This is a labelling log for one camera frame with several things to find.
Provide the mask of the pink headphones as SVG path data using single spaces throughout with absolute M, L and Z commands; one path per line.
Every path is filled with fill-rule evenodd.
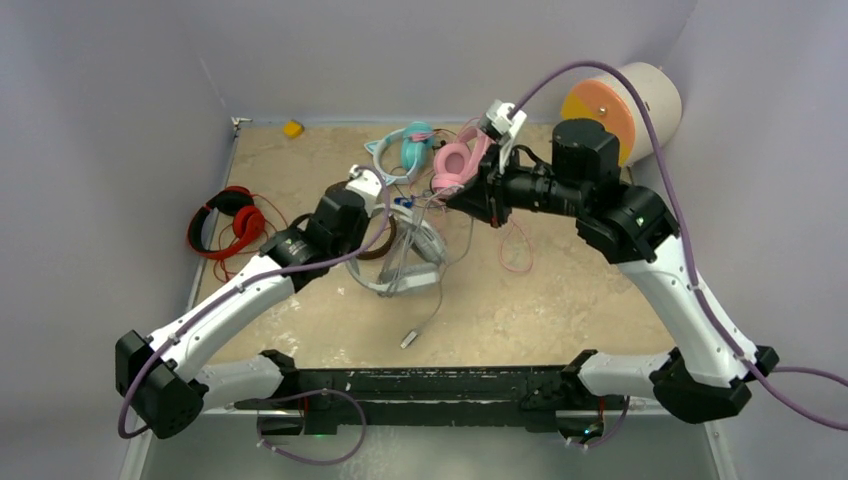
M 447 141 L 436 151 L 433 159 L 434 176 L 431 179 L 431 190 L 441 193 L 450 187 L 461 186 L 471 179 L 491 140 L 476 126 L 478 117 L 465 122 L 458 130 L 454 139 Z M 534 265 L 534 248 L 529 237 L 514 220 L 509 221 L 510 230 L 501 241 L 498 258 L 502 267 L 513 273 L 529 272 Z M 506 240 L 517 230 L 527 246 L 529 261 L 526 266 L 518 267 L 507 263 L 504 259 Z

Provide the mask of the brown silver headphones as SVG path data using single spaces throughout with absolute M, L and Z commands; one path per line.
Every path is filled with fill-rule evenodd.
M 331 186 L 342 186 L 345 187 L 347 181 L 340 181 L 331 184 Z M 369 214 L 369 223 L 365 230 L 364 237 L 362 239 L 361 246 L 352 252 L 357 252 L 358 255 L 356 259 L 358 260 L 374 260 L 386 255 L 389 251 L 389 247 L 391 242 L 396 239 L 398 226 L 396 220 L 392 217 L 391 214 L 386 215 L 384 212 L 380 212 L 376 205 L 373 209 L 367 210 Z M 300 238 L 303 239 L 308 245 L 315 247 L 320 253 L 322 253 L 327 259 L 338 258 L 344 255 L 328 255 L 324 250 L 322 250 L 316 241 L 314 240 L 314 212 L 304 213 L 297 216 L 290 226 L 298 231 Z

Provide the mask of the white grey headphones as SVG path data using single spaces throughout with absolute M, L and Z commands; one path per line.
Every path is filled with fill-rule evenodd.
M 377 277 L 369 280 L 363 276 L 357 257 L 349 260 L 345 267 L 356 283 L 383 298 L 422 294 L 432 288 L 437 290 L 438 300 L 433 312 L 401 340 L 400 347 L 406 349 L 441 310 L 444 276 L 460 259 L 450 257 L 442 234 L 413 210 L 400 205 L 376 205 L 372 217 L 384 216 L 394 227 L 394 236 L 388 243 Z

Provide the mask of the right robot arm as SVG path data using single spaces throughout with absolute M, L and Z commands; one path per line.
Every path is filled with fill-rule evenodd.
M 561 381 L 564 399 L 584 407 L 601 396 L 656 400 L 689 424 L 738 415 L 751 397 L 749 383 L 768 375 L 776 351 L 738 332 L 685 263 L 681 228 L 652 189 L 620 178 L 619 142 L 591 119 L 565 120 L 552 132 L 552 157 L 522 166 L 516 154 L 499 161 L 488 148 L 477 173 L 448 196 L 451 209 L 504 225 L 515 209 L 571 217 L 578 236 L 642 293 L 674 340 L 657 355 L 583 352 Z

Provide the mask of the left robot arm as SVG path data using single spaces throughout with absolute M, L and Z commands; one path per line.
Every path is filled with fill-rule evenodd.
M 272 354 L 211 367 L 210 358 L 271 307 L 301 291 L 372 245 L 365 237 L 383 202 L 377 180 L 350 180 L 325 194 L 306 228 L 273 234 L 222 287 L 167 325 L 142 335 L 130 330 L 115 344 L 114 378 L 123 401 L 117 432 L 129 440 L 146 432 L 160 439 L 186 429 L 203 411 L 263 399 L 284 409 L 298 382 Z

